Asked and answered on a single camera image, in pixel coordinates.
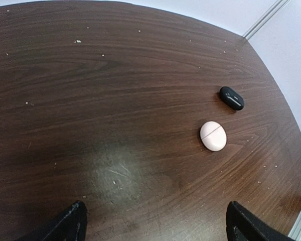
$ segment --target dark brown wooden surface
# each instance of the dark brown wooden surface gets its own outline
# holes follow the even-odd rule
[[[218,99],[224,85],[243,111]],[[199,140],[209,120],[228,134],[220,152]],[[78,199],[88,241],[225,240],[232,200],[288,234],[301,209],[301,134],[235,34],[120,3],[2,7],[0,240]]]

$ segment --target black capsule-shaped object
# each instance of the black capsule-shaped object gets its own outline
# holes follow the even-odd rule
[[[230,87],[224,86],[219,92],[221,100],[234,110],[244,108],[243,98]]]

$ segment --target white wall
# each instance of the white wall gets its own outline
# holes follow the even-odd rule
[[[116,0],[166,10],[243,35],[276,0]],[[0,0],[0,6],[31,2]]]
[[[301,0],[289,2],[249,42],[273,75],[301,130]]]

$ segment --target wooden table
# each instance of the wooden table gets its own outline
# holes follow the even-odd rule
[[[217,92],[245,99],[234,112]],[[228,144],[208,151],[206,121]],[[0,240],[76,200],[90,240],[225,240],[236,200],[288,234],[301,134],[249,43],[121,3],[0,8]]]

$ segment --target white oval object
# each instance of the white oval object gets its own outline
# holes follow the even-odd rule
[[[206,148],[213,152],[222,150],[227,141],[225,130],[217,122],[206,122],[201,127],[200,137]]]

